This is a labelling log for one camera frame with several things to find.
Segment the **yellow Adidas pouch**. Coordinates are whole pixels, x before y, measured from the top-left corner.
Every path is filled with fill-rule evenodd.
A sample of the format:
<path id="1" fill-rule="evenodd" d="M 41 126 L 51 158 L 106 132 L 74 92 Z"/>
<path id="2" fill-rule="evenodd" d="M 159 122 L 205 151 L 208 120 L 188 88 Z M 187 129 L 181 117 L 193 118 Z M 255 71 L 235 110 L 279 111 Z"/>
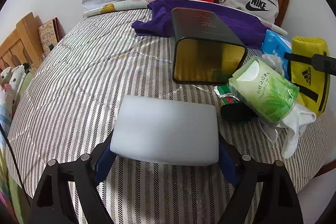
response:
<path id="1" fill-rule="evenodd" d="M 305 38 L 296 36 L 292 39 L 291 52 L 303 57 L 313 57 L 315 54 L 329 54 L 327 42 L 322 38 Z M 290 81 L 299 87 L 297 102 L 320 116 L 326 108 L 330 76 L 317 71 L 312 65 L 289 60 Z"/>

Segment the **green tissue pack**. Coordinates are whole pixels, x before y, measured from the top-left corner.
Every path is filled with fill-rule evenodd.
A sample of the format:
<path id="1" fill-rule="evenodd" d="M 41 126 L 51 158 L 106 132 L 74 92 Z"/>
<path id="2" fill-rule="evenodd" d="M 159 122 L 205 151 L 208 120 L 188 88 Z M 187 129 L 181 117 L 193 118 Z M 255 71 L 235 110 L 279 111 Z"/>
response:
<path id="1" fill-rule="evenodd" d="M 299 87 L 252 57 L 228 80 L 230 91 L 267 124 L 276 126 L 292 110 Z"/>

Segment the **white cloth glove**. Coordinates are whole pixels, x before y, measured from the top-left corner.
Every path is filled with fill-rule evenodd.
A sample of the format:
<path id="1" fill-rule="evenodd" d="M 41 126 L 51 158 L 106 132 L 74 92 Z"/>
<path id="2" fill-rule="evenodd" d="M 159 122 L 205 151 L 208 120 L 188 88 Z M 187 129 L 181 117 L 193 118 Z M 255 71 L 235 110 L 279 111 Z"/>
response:
<path id="1" fill-rule="evenodd" d="M 301 137 L 307 125 L 313 123 L 317 116 L 305 106 L 296 103 L 291 112 L 282 119 L 276 127 L 272 127 L 261 118 L 257 121 L 265 137 L 274 144 L 281 129 L 287 129 L 288 133 L 281 150 L 281 156 L 289 159 L 297 149 L 299 137 Z"/>

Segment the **black glasses case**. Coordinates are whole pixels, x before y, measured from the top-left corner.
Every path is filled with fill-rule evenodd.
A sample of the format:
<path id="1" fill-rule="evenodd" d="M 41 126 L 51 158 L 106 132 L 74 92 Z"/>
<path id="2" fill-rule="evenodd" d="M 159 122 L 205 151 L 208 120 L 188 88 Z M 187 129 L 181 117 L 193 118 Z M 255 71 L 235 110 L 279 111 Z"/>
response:
<path id="1" fill-rule="evenodd" d="M 251 108 L 243 103 L 223 105 L 220 114 L 229 123 L 246 123 L 258 117 Z"/>

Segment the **white foam sponge block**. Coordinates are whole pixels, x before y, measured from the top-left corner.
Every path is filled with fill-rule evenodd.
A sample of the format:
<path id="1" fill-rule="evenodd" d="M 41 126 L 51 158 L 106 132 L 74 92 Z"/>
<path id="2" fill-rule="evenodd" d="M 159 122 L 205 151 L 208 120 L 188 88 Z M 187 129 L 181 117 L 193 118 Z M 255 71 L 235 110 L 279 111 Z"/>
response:
<path id="1" fill-rule="evenodd" d="M 125 96 L 110 150 L 129 159 L 181 166 L 208 166 L 219 160 L 213 105 Z"/>

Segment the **blue tissue pack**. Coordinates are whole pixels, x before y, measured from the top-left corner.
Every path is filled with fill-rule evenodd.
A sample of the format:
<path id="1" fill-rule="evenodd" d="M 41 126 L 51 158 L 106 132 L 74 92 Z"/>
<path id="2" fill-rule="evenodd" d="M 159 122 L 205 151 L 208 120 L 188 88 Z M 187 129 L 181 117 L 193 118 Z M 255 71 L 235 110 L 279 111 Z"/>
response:
<path id="1" fill-rule="evenodd" d="M 284 54 L 291 53 L 291 42 L 278 33 L 267 30 L 261 50 L 269 55 L 275 55 L 284 58 Z"/>

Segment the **striped quilt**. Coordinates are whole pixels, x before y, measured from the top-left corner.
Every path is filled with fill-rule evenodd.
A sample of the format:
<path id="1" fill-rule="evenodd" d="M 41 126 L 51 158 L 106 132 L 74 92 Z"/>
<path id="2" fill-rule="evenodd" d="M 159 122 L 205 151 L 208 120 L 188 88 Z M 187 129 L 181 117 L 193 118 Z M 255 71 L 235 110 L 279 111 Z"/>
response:
<path id="1" fill-rule="evenodd" d="M 125 96 L 213 105 L 218 137 L 256 162 L 284 163 L 297 193 L 316 175 L 330 151 L 320 116 L 307 125 L 294 154 L 281 156 L 287 129 L 272 144 L 258 118 L 239 125 L 221 117 L 214 85 L 177 84 L 172 78 L 171 39 L 141 37 L 132 24 L 149 10 L 112 12 L 83 19 L 37 70 L 11 122 L 6 161 L 10 174 L 34 197 L 47 163 L 72 162 L 112 134 Z M 78 223 L 88 223 L 74 182 L 69 182 Z M 258 182 L 244 223 L 253 219 L 263 184 Z M 113 223 L 219 223 L 234 187 L 218 162 L 181 166 L 117 155 L 97 186 Z"/>

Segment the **green paper packet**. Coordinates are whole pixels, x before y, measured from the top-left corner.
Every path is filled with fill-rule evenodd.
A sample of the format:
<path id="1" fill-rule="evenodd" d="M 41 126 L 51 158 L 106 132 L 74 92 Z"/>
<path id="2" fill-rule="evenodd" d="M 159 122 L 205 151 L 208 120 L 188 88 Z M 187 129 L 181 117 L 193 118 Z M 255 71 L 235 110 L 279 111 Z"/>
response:
<path id="1" fill-rule="evenodd" d="M 224 105 L 240 103 L 239 99 L 231 93 L 229 85 L 215 86 L 214 92 L 223 101 Z"/>

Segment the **dark green tin box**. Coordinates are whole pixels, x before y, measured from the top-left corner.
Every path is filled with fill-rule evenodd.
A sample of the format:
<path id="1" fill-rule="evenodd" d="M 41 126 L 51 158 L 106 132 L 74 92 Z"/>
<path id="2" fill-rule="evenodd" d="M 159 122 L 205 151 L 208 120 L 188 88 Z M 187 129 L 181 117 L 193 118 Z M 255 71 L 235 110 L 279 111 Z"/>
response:
<path id="1" fill-rule="evenodd" d="M 222 85 L 243 65 L 248 50 L 215 13 L 171 11 L 172 78 L 177 84 Z"/>

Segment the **spotted white pillow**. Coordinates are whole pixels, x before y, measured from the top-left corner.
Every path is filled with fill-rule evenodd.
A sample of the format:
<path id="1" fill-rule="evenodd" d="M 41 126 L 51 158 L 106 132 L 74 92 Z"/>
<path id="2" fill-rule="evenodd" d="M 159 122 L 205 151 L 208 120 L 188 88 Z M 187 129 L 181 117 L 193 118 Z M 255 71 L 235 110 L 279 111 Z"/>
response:
<path id="1" fill-rule="evenodd" d="M 10 88 L 14 98 L 17 98 L 25 78 L 26 71 L 24 65 L 18 65 L 15 68 L 7 67 L 1 72 L 1 87 Z"/>

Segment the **purple towel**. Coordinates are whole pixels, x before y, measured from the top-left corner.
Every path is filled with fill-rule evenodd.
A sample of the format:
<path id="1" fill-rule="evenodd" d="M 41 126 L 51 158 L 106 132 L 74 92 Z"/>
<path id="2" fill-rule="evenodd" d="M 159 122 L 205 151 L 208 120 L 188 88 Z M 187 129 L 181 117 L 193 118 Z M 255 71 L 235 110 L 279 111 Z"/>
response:
<path id="1" fill-rule="evenodd" d="M 173 35 L 171 11 L 176 7 L 215 13 L 246 47 L 252 49 L 259 50 L 261 48 L 266 32 L 269 30 L 255 16 L 216 3 L 191 0 L 156 0 L 149 3 L 147 7 L 152 12 L 152 19 L 148 22 L 137 20 L 131 26 L 138 36 L 171 37 Z"/>

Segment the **brown patterned book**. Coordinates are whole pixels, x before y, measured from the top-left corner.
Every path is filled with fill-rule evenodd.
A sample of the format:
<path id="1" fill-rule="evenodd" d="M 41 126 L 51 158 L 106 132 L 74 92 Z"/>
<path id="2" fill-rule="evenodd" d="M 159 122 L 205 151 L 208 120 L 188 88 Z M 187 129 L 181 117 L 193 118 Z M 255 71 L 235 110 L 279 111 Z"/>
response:
<path id="1" fill-rule="evenodd" d="M 50 53 L 61 40 L 58 18 L 53 18 L 38 27 L 38 34 L 44 53 Z"/>

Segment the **rolled patterned mat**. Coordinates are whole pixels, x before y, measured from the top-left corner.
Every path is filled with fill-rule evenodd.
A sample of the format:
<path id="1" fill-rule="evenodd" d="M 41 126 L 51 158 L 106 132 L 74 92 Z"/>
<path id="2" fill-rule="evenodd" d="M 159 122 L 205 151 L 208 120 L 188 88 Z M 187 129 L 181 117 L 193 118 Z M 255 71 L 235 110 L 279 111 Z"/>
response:
<path id="1" fill-rule="evenodd" d="M 102 7 L 85 10 L 83 12 L 84 18 L 88 18 L 95 15 L 106 14 L 109 12 L 146 9 L 150 0 L 125 0 L 114 3 L 108 3 Z"/>

